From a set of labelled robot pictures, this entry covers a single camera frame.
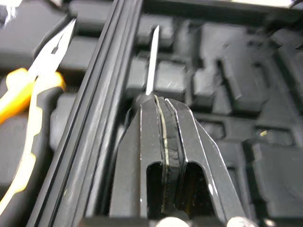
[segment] metal shaft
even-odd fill
[[[159,33],[160,33],[160,26],[158,25],[152,36],[151,57],[150,57],[150,65],[148,68],[148,74],[147,74],[146,95],[150,95],[151,92],[153,91],[153,84],[154,84],[155,73],[156,73],[158,45],[159,45]]]

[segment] pliers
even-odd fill
[[[51,106],[66,87],[56,70],[67,51],[74,26],[75,19],[72,19],[51,38],[28,71],[18,69],[6,77],[7,92],[0,99],[0,124],[25,110],[28,105],[29,114],[23,154],[15,177],[0,201],[0,218],[9,203],[26,189],[28,182],[38,178],[31,177],[32,173],[39,173],[43,167],[36,159],[43,157],[41,153],[47,150]]]

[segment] tool case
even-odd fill
[[[157,25],[154,92],[189,106],[215,141],[246,218],[260,227],[303,226],[302,11],[216,0],[70,0],[61,8],[25,0],[0,30],[0,79],[28,68],[72,17],[58,69],[67,89],[54,105],[47,155],[37,160],[44,170],[0,226],[147,227],[164,218],[161,166],[147,159],[141,172],[132,150],[119,158]],[[2,79],[0,97],[5,92]],[[27,115],[0,125],[1,197],[22,156]],[[227,225],[195,160],[181,188],[188,226]]]

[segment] black grip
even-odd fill
[[[37,95],[37,106],[42,109],[42,126],[40,132],[34,136],[32,154],[38,160],[48,148],[50,133],[50,118],[55,109],[58,97],[63,93],[61,87],[53,87]]]

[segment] yellow grip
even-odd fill
[[[26,69],[18,69],[7,75],[8,91],[0,99],[0,124],[28,107],[34,82]]]
[[[0,215],[3,213],[10,200],[13,198],[14,194],[26,189],[26,186],[28,184],[36,162],[35,153],[40,152],[35,149],[45,149],[41,146],[35,146],[35,148],[33,147],[34,137],[38,136],[43,127],[43,110],[37,105],[38,95],[43,91],[47,91],[50,88],[60,87],[62,90],[65,90],[66,87],[62,76],[58,72],[49,77],[38,77],[38,79],[35,83],[33,83],[33,85],[34,86],[32,87],[31,92],[29,93],[31,99],[23,154],[12,184],[10,185],[9,189],[0,201]]]

